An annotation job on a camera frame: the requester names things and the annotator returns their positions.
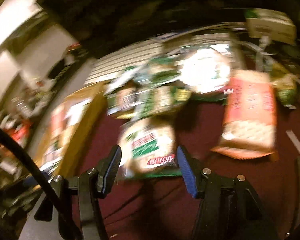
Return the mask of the round cracker green pack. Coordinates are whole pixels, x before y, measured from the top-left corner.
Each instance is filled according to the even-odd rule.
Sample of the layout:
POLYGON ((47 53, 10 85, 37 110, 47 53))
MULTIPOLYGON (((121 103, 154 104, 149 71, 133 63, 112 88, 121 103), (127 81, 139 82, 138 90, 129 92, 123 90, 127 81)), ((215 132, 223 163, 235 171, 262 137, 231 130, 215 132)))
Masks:
POLYGON ((128 122, 122 126, 117 144, 122 152, 119 180, 181 175, 174 128, 166 120, 128 122))

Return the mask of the cardboard box tray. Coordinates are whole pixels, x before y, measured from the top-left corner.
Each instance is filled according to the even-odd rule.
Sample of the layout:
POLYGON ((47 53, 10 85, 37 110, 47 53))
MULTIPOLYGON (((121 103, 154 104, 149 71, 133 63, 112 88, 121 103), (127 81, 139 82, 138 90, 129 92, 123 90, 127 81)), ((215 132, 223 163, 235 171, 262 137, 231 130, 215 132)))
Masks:
POLYGON ((32 158, 39 168, 55 164, 53 176, 75 175, 94 124, 105 110, 105 90, 104 82, 88 85, 67 96, 52 111, 32 158))

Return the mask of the white computer keyboard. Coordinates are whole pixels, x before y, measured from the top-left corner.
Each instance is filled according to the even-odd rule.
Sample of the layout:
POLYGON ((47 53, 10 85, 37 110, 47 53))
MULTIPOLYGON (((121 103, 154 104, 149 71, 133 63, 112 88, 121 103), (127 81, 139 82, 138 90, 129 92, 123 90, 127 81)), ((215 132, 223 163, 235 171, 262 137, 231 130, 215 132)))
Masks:
POLYGON ((93 62, 92 71, 84 84, 87 86, 93 83, 114 79, 127 67, 143 65, 152 57, 165 54, 171 55, 178 48, 183 46, 229 40, 230 35, 228 33, 211 33, 201 35, 186 34, 184 36, 165 39, 162 41, 153 38, 131 44, 95 60, 93 62))

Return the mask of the black computer monitor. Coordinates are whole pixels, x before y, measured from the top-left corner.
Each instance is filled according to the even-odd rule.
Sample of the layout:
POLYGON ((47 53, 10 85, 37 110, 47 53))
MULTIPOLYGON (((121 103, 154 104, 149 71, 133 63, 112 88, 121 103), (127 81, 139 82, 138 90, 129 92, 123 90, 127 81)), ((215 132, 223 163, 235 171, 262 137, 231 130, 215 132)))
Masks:
POLYGON ((171 31, 241 22, 244 10, 286 13, 300 28, 300 0, 37 0, 96 58, 171 31))

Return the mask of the white green medicine box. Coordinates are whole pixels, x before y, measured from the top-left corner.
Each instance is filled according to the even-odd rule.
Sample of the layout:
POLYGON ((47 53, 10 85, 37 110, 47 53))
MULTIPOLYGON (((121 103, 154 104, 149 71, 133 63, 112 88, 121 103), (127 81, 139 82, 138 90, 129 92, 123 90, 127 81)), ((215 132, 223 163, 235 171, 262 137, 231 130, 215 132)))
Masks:
POLYGON ((296 26, 284 12, 253 8, 244 15, 251 38, 268 36, 272 41, 295 45, 296 26))

